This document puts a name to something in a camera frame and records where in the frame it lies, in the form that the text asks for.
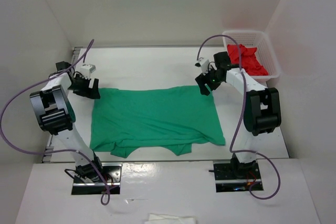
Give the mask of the green tank top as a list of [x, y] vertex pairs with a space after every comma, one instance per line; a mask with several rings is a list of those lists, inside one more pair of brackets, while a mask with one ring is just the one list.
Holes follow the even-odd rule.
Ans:
[[225, 145], [212, 95], [198, 86], [157, 90], [101, 88], [93, 105], [90, 148], [127, 158], [142, 147], [163, 147], [176, 156], [193, 144]]

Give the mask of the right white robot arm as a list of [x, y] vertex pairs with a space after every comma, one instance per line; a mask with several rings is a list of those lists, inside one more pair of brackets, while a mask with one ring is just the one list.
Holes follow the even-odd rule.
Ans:
[[223, 51], [214, 55], [213, 67], [211, 62], [203, 57], [196, 58], [196, 67], [202, 73], [195, 78], [202, 95], [210, 95], [221, 83], [230, 84], [243, 95], [242, 114], [238, 122], [243, 124], [249, 133], [249, 138], [243, 148], [230, 152], [230, 173], [233, 177], [242, 179], [256, 168], [256, 151], [251, 148], [252, 141], [259, 135], [272, 133], [281, 124], [281, 109], [279, 92], [268, 88], [252, 78], [239, 64], [233, 64], [228, 52]]

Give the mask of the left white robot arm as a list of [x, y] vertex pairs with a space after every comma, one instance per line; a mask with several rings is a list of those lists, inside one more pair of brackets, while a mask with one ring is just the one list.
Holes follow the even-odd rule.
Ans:
[[70, 63], [56, 63], [57, 71], [50, 74], [50, 80], [37, 92], [30, 94], [30, 101], [40, 128], [57, 136], [65, 148], [74, 150], [71, 153], [76, 165], [76, 175], [81, 179], [100, 182], [104, 176], [104, 168], [100, 159], [84, 142], [75, 127], [75, 112], [67, 97], [67, 91], [73, 91], [81, 97], [100, 99], [98, 79], [91, 79], [96, 67], [82, 64], [76, 71]]

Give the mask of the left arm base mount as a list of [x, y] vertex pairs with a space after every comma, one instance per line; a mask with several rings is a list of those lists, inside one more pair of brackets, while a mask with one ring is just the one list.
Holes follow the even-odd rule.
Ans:
[[90, 178], [80, 176], [74, 169], [65, 169], [64, 172], [72, 180], [72, 195], [101, 195], [106, 191], [105, 182], [110, 188], [110, 194], [120, 194], [120, 182], [122, 175], [121, 163], [102, 163], [101, 179], [96, 173], [93, 181]]

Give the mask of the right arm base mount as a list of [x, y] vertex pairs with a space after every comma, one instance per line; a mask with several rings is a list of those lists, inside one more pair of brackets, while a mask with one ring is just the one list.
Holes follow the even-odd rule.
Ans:
[[241, 164], [237, 159], [232, 158], [229, 162], [214, 162], [208, 172], [214, 175], [217, 193], [249, 192], [250, 186], [252, 191], [264, 189], [256, 161]]

